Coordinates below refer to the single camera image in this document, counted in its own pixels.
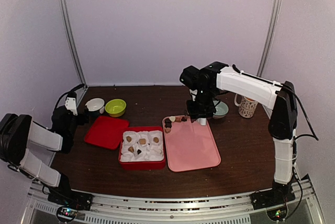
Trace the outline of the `red tin lid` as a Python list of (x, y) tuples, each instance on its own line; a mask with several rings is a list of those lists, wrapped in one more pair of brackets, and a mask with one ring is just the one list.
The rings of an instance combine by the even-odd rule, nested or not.
[(122, 135), (129, 126), (129, 121), (109, 116), (99, 116), (87, 134), (84, 141), (97, 147), (116, 150), (122, 141)]

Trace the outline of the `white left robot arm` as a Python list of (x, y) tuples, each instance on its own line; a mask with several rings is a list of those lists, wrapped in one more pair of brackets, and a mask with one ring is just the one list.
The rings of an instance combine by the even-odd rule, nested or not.
[(51, 168), (30, 149), (33, 145), (52, 153), (70, 153), (78, 126), (88, 122), (88, 116), (77, 111), (79, 85), (60, 97), (63, 105), (56, 103), (50, 129), (37, 123), (31, 115), (7, 113), (1, 120), (1, 160), (18, 172), (40, 181), (55, 190), (55, 197), (64, 205), (75, 201), (68, 177)]

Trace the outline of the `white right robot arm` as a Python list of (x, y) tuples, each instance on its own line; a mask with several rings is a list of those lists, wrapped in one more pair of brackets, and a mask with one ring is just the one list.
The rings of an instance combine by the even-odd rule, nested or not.
[(188, 115), (191, 121), (201, 125), (216, 112), (213, 98), (223, 91), (254, 100), (272, 111), (268, 130), (274, 141), (274, 182), (278, 185), (269, 191), (268, 198), (275, 204), (286, 198), (286, 185), (293, 177), (296, 159), (298, 109), (293, 84), (268, 81), (221, 62), (213, 62), (202, 69), (188, 66), (180, 75), (180, 82), (189, 88), (192, 96), (186, 102)]

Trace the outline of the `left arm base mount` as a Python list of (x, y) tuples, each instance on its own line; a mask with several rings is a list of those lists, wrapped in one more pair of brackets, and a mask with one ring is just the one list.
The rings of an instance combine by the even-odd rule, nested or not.
[(92, 200), (92, 194), (77, 191), (73, 191), (71, 196), (63, 196), (62, 194), (53, 191), (48, 194), (48, 201), (70, 207), (74, 210), (89, 211), (91, 209)]

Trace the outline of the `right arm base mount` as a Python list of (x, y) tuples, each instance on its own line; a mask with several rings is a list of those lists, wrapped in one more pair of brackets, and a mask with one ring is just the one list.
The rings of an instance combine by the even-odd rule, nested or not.
[(254, 210), (270, 208), (277, 205), (285, 205), (287, 202), (295, 200), (294, 193), (284, 195), (279, 191), (262, 191), (251, 194), (251, 203)]

